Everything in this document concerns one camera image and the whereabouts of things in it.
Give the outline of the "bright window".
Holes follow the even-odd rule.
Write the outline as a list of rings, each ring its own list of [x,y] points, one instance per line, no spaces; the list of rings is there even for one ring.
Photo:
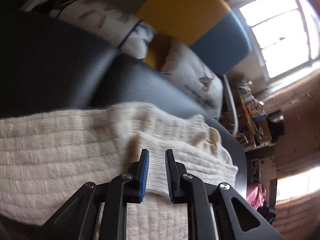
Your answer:
[[[319,29],[297,0],[255,0],[239,10],[270,79],[319,57]]]

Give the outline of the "cream knitted sweater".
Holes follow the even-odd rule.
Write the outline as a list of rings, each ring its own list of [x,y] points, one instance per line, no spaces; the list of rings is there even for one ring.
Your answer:
[[[1,120],[1,215],[42,225],[84,183],[110,181],[145,148],[146,196],[127,208],[127,237],[186,239],[187,208],[170,202],[165,151],[213,185],[234,185],[238,168],[203,116],[182,119],[149,103]]]

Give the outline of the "pink cloth pile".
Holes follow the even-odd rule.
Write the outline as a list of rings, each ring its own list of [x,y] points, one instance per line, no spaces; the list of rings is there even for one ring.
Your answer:
[[[250,183],[247,186],[246,201],[255,210],[263,206],[266,200],[266,189],[261,183]]]

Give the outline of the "white blue triangle pillow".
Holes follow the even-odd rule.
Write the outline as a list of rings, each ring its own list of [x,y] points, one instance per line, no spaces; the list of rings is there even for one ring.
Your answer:
[[[103,0],[71,0],[51,10],[49,16],[92,33],[139,60],[146,58],[156,35],[140,18]]]

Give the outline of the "white deer print pillow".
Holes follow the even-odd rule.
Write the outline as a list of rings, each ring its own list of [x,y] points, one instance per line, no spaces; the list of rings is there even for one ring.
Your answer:
[[[212,117],[220,118],[222,81],[188,46],[172,36],[157,34],[144,62],[188,94]]]

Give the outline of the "cluttered wooden shelf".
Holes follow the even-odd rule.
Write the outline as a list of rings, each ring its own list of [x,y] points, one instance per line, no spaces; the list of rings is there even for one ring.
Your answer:
[[[284,135],[284,114],[265,111],[262,101],[252,94],[252,81],[242,80],[236,87],[238,96],[237,141],[246,152],[273,147]]]

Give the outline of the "grey yellow blue cushion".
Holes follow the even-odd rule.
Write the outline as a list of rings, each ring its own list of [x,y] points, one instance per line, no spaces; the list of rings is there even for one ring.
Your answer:
[[[216,74],[235,67],[252,50],[249,38],[224,0],[105,0],[151,25],[157,32],[144,60],[165,63],[171,41],[188,46]]]

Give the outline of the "white metal chair frame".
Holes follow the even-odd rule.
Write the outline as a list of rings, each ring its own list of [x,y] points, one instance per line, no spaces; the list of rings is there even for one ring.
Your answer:
[[[222,76],[222,83],[223,83],[224,99],[226,102],[229,118],[231,121],[231,128],[229,129],[229,132],[232,134],[233,137],[236,137],[239,130],[238,113],[236,110],[233,93],[232,93],[230,84],[228,82],[227,76],[225,74],[223,74]]]

